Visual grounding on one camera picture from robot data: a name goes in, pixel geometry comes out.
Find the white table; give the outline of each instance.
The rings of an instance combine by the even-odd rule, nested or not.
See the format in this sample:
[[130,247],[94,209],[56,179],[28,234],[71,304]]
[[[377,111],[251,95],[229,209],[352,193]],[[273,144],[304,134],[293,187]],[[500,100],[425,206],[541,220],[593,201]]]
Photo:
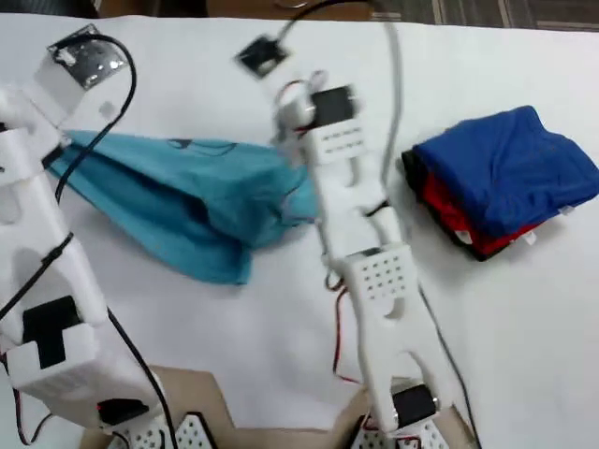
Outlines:
[[[26,80],[46,45],[82,24],[0,16],[0,80]],[[138,96],[117,130],[267,142],[269,100],[231,56],[280,26],[100,22],[102,31],[126,43],[139,70]],[[398,152],[461,119],[532,104],[549,130],[573,138],[599,161],[599,35],[413,24],[398,29],[405,92]],[[382,148],[391,109],[382,27],[306,22],[288,45],[306,70],[327,69],[333,85],[354,82],[366,107],[367,140]],[[107,97],[119,104],[127,86],[121,75],[94,89],[70,125],[101,127],[98,106]],[[592,446],[599,402],[599,202],[541,226],[534,247],[517,243],[479,264],[454,249],[398,186],[397,175],[394,181],[422,281],[470,387],[485,449]],[[333,297],[321,286],[313,229],[258,252],[247,286],[224,287],[172,272],[72,193],[64,210],[108,303],[148,360],[211,370],[238,426],[328,427],[354,393],[329,372]],[[349,301],[346,307],[344,365],[351,373],[355,328]],[[215,340],[230,351],[219,351]],[[12,409],[6,382],[0,386],[4,417]],[[3,419],[1,439],[16,441],[13,435],[12,422]],[[65,439],[62,447],[75,447],[78,436],[56,423],[39,447],[55,447],[58,439]]]

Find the wire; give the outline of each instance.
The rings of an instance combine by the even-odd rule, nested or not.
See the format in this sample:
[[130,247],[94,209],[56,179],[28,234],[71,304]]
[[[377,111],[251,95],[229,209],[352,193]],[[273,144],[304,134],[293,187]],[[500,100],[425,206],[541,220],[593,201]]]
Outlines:
[[[6,354],[0,354],[0,363],[4,366],[8,374],[8,364],[7,364],[7,356]],[[19,440],[25,446],[31,446],[39,439],[39,435],[43,428],[46,426],[46,423],[54,417],[52,413],[48,413],[37,425],[36,430],[34,431],[34,436],[29,440],[25,435],[25,431],[23,429],[22,424],[22,401],[21,401],[21,392],[18,390],[12,389],[12,396],[15,402],[15,419],[17,423],[17,434],[19,435]]]
[[[388,18],[388,11],[384,4],[378,0],[325,0],[323,2],[305,8],[285,24],[277,36],[277,42],[281,43],[289,34],[293,25],[305,18],[306,16],[326,7],[334,5],[342,5],[345,3],[365,3],[368,4],[374,11],[380,13],[383,17]],[[381,171],[381,180],[383,185],[387,185],[387,177],[391,162],[395,153],[395,140],[397,138],[398,129],[400,127],[400,118],[402,116],[402,56],[397,29],[389,20],[383,21],[388,37],[389,52],[391,59],[391,78],[393,84],[393,96],[395,101],[393,104],[393,113],[391,115],[391,125],[387,137],[387,145],[385,147],[385,156]]]
[[131,449],[131,444],[129,444],[129,440],[124,435],[121,435],[119,432],[112,432],[112,436],[124,442],[125,449]]
[[162,393],[162,389],[160,388],[160,385],[154,378],[152,371],[150,370],[150,368],[148,367],[148,364],[145,362],[145,360],[141,356],[141,353],[139,352],[138,348],[136,347],[135,344],[133,344],[133,341],[131,341],[131,339],[129,338],[129,336],[127,335],[127,333],[124,331],[123,327],[121,326],[121,323],[119,323],[119,320],[117,320],[116,316],[114,316],[114,313],[112,313],[112,310],[110,309],[110,307],[108,307],[108,312],[109,312],[110,322],[112,323],[112,325],[114,326],[116,331],[119,333],[119,335],[123,339],[124,344],[126,344],[127,348],[129,348],[129,351],[131,351],[131,354],[138,361],[139,366],[141,367],[141,369],[145,373],[146,377],[150,381],[150,384],[152,384],[152,387],[153,387],[156,395],[158,396],[158,400],[160,400],[160,405],[162,406],[162,409],[165,413],[165,417],[167,418],[168,433],[170,436],[170,440],[172,442],[172,447],[174,449],[178,449],[179,445],[177,444],[177,435],[176,435],[176,431],[175,431],[175,426],[172,421],[172,415],[170,414],[170,408],[168,407],[167,399],[165,398],[165,395]]
[[456,373],[456,376],[458,377],[458,381],[460,382],[460,387],[461,387],[462,393],[464,395],[464,400],[466,402],[466,411],[468,412],[468,419],[470,420],[470,424],[472,426],[472,431],[473,431],[473,434],[475,437],[475,442],[476,442],[476,445],[478,446],[478,448],[482,449],[483,446],[480,443],[480,437],[478,436],[478,430],[476,430],[475,417],[472,412],[472,406],[470,404],[470,397],[468,395],[468,389],[466,388],[466,382],[464,382],[464,379],[461,376],[461,372],[460,372],[460,369],[458,368],[458,364],[456,363],[456,360],[454,359],[453,355],[451,354],[451,351],[449,351],[449,346],[447,345],[446,339],[443,337],[443,334],[441,333],[441,328],[439,327],[439,322],[437,321],[436,316],[432,312],[431,304],[430,304],[429,299],[427,298],[426,294],[424,293],[424,289],[422,288],[421,284],[418,285],[418,291],[420,292],[420,295],[422,296],[422,299],[424,300],[424,304],[427,306],[427,310],[429,311],[429,315],[431,316],[432,322],[434,323],[435,330],[437,331],[437,336],[439,337],[441,346],[443,346],[443,350],[445,351],[447,358],[449,359],[451,368],[453,368],[453,370]]
[[31,290],[39,278],[41,278],[48,268],[50,268],[52,263],[62,255],[63,250],[71,240],[73,240],[73,233],[69,232],[60,245],[51,250],[46,257],[41,259],[41,266],[37,269],[33,276],[29,278],[29,280],[19,289],[15,296],[12,297],[2,309],[0,309],[0,321],[2,321],[2,319],[7,316],[12,308],[17,305],[17,303],[27,294],[27,292],[29,292],[29,290]]
[[335,328],[336,328],[336,339],[335,339],[335,356],[333,358],[333,374],[337,376],[339,379],[351,382],[352,384],[361,384],[361,382],[356,379],[352,379],[351,377],[345,377],[342,374],[337,372],[337,368],[339,365],[339,360],[341,358],[341,301],[345,297],[345,295],[349,292],[346,287],[343,288],[339,295],[337,295],[337,300],[335,301]]
[[58,180],[58,185],[56,186],[56,190],[54,192],[54,196],[56,197],[56,202],[58,202],[58,203],[60,203],[60,199],[63,195],[63,191],[65,190],[65,186],[66,186],[66,183],[68,182],[68,178],[77,169],[77,167],[81,164],[81,162],[83,162],[83,159],[85,159],[90,154],[90,152],[92,152],[94,150],[95,146],[100,142],[100,140],[102,140],[106,136],[106,134],[114,127],[114,125],[117,124],[123,118],[124,114],[129,109],[129,105],[131,104],[131,101],[133,100],[133,95],[135,95],[135,91],[138,87],[138,71],[135,67],[135,62],[133,61],[133,56],[131,56],[131,53],[129,52],[127,47],[121,41],[115,39],[114,37],[100,35],[100,34],[98,34],[98,35],[79,35],[79,36],[68,37],[66,39],[61,40],[60,42],[58,42],[56,44],[56,46],[55,46],[56,50],[55,50],[54,54],[57,54],[58,51],[66,48],[66,47],[70,47],[71,45],[78,45],[78,44],[82,44],[84,42],[89,42],[92,40],[102,40],[104,42],[109,42],[110,44],[113,44],[116,47],[118,47],[119,50],[121,50],[123,52],[124,57],[129,64],[129,69],[131,70],[131,87],[129,88],[129,93],[127,94],[127,97],[123,103],[123,106],[121,107],[121,111],[116,116],[116,118],[114,120],[112,120],[110,123],[108,123],[95,136],[95,138],[83,150],[81,150],[81,152],[77,155],[75,160],[68,166],[68,168],[65,170],[65,173],[63,173],[63,175]]

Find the perforated plate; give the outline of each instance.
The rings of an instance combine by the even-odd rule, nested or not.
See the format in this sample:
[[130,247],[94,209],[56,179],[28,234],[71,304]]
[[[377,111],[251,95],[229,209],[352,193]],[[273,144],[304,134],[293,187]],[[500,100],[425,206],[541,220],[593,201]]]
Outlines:
[[[432,421],[422,426],[419,437],[422,441],[422,449],[451,449]],[[385,438],[385,434],[377,430],[362,429],[351,445],[351,449],[393,449],[396,447],[400,449],[416,449],[417,442],[396,442],[388,440]]]
[[[168,428],[161,416],[143,430],[123,432],[129,440],[130,449],[172,449],[168,437]],[[179,449],[216,449],[216,444],[208,425],[201,413],[188,413],[177,429],[177,444]],[[118,438],[112,440],[109,449],[127,449],[123,441]]]
[[417,294],[412,255],[402,244],[367,257],[357,255],[350,260],[345,277],[356,286],[360,297],[388,318],[399,318],[405,298]]

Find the cardboard base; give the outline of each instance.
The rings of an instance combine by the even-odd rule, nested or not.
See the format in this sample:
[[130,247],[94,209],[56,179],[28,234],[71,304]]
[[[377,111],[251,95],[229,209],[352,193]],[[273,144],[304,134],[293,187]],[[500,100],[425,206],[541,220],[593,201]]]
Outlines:
[[[167,391],[168,404],[178,426],[187,412],[202,412],[219,449],[336,449],[347,445],[358,418],[368,411],[366,392],[359,392],[337,418],[333,430],[235,428],[225,399],[209,372],[153,367]],[[450,449],[474,447],[467,427],[455,410],[435,420]],[[80,449],[106,449],[111,437],[86,430]]]

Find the blue cloth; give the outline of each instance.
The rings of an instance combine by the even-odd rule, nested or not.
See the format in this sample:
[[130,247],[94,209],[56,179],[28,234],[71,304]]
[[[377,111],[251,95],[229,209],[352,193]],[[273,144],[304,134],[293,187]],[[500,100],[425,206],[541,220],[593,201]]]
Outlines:
[[495,237],[599,193],[599,170],[589,156],[547,131],[531,106],[461,122],[414,150],[474,225]]
[[[70,136],[51,165],[56,175],[95,133]],[[304,167],[289,167],[271,148],[221,140],[111,134],[69,184],[148,252],[206,282],[247,282],[251,250],[317,211]]]

